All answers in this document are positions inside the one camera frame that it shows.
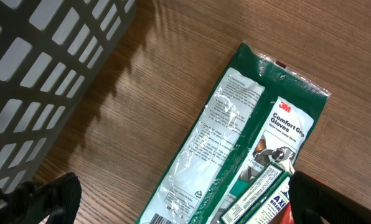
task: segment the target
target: wooden table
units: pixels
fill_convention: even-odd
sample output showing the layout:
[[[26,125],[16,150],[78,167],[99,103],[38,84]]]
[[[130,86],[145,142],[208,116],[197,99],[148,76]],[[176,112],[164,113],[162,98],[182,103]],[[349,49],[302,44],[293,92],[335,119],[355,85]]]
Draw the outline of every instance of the wooden table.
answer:
[[[35,177],[80,223],[134,223],[242,40],[332,92],[297,170],[371,208],[371,0],[140,0]]]

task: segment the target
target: barcode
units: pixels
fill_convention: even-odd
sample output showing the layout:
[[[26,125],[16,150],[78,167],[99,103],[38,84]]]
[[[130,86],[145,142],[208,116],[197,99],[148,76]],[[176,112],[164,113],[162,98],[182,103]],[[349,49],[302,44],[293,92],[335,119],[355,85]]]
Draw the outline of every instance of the barcode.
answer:
[[[174,224],[174,223],[155,213],[154,218],[149,222],[149,224]]]

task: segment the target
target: transparent plastic wrap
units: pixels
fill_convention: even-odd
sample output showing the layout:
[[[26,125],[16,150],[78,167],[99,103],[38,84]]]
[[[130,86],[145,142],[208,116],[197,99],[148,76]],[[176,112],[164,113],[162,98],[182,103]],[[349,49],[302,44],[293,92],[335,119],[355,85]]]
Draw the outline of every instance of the transparent plastic wrap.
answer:
[[[288,88],[293,96],[305,95],[301,101],[296,100],[298,108],[285,100],[289,98]],[[136,223],[214,223],[221,209],[219,203],[238,177],[245,179],[246,187],[264,163],[296,161],[329,95],[297,73],[280,68],[267,56],[254,54],[242,43]],[[289,135],[294,142],[288,148],[267,142],[266,147],[260,147],[267,150],[257,152],[260,162],[256,162],[254,156],[252,159],[248,155],[256,148],[256,139],[272,138],[262,136],[261,129],[275,103],[287,105],[287,110],[292,108],[294,119],[301,114],[306,124],[287,124],[277,116],[280,125],[297,133]],[[314,114],[305,115],[305,110]],[[260,165],[252,167],[256,174],[248,170],[240,174],[246,159]]]

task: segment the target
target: brown wood grain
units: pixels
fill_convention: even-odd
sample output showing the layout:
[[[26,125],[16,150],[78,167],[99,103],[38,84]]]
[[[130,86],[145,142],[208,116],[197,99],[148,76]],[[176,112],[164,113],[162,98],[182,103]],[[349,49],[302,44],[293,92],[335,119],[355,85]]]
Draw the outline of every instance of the brown wood grain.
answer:
[[[371,0],[140,0],[36,175],[79,223],[134,223],[242,40],[332,92],[297,170],[371,208]]]

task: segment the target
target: white label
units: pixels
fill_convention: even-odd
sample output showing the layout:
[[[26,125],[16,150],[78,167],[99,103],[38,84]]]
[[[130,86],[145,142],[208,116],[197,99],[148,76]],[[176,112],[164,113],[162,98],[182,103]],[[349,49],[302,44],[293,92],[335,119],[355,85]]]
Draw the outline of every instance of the white label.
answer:
[[[288,204],[289,179],[289,177],[284,179],[268,200],[248,220],[247,224],[267,224]]]
[[[229,195],[239,197],[231,194],[235,191],[233,187],[239,187],[240,182],[252,182],[270,161],[281,162],[289,159],[294,164],[313,122],[314,120],[303,110],[278,97],[241,169],[207,223],[219,223],[217,214],[227,209],[222,206],[223,202],[228,200]]]
[[[281,170],[275,166],[268,166],[253,185],[224,213],[222,220],[226,224],[233,224],[240,219],[245,212],[262,196],[273,184]]]
[[[229,68],[141,216],[187,223],[249,119],[264,87]]]

